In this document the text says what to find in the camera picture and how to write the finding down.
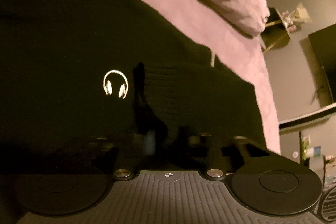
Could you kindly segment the black sweater with headphone logo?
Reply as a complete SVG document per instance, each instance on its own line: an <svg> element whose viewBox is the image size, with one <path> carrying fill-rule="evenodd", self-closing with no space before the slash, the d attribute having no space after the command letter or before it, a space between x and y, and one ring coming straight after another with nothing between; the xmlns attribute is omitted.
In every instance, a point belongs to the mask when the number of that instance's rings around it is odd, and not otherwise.
<svg viewBox="0 0 336 224"><path fill-rule="evenodd" d="M255 89L141 0L1 0L1 168L163 168L265 147Z"/></svg>

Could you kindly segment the white tv shelf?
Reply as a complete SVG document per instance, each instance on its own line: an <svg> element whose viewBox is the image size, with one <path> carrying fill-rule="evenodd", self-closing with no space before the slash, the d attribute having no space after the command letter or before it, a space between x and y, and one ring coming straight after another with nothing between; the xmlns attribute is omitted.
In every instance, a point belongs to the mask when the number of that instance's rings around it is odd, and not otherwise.
<svg viewBox="0 0 336 224"><path fill-rule="evenodd" d="M279 124L279 130L280 131L292 130L295 128L307 126L312 123L320 122L324 119L328 119L330 117L335 116L335 109L336 109L336 103L333 103L329 106L326 106L312 113L281 121Z"/></svg>

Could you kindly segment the purple bed sheet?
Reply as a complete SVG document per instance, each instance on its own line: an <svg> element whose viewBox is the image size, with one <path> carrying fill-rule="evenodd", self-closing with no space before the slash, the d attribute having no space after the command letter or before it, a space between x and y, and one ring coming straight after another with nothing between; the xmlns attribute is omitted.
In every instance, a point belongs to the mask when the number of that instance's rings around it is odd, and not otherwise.
<svg viewBox="0 0 336 224"><path fill-rule="evenodd" d="M141 0L244 81L251 83L262 119L265 147L280 152L277 112L259 36L248 38L199 0Z"/></svg>

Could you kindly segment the black television screen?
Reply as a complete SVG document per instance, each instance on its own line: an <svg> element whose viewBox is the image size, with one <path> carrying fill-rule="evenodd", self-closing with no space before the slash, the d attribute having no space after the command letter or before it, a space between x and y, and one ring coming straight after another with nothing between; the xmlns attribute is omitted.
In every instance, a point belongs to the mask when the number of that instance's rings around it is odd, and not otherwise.
<svg viewBox="0 0 336 224"><path fill-rule="evenodd" d="M309 34L313 51L321 66L333 103L335 102L336 44L335 24Z"/></svg>

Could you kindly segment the wrapped bouquet on table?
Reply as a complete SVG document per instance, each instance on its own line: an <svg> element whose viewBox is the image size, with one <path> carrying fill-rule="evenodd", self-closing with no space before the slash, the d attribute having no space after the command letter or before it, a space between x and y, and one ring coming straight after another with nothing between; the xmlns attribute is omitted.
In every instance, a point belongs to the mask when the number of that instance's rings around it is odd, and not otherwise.
<svg viewBox="0 0 336 224"><path fill-rule="evenodd" d="M289 11L283 12L280 15L280 18L283 21L286 28L289 28L289 27L291 27L293 25L296 25L296 24L303 24L303 23L311 23L312 22L311 16L307 12L307 10L304 7L304 5L302 4L302 2L300 2L297 5L295 10L293 10L291 12L289 12Z"/></svg>

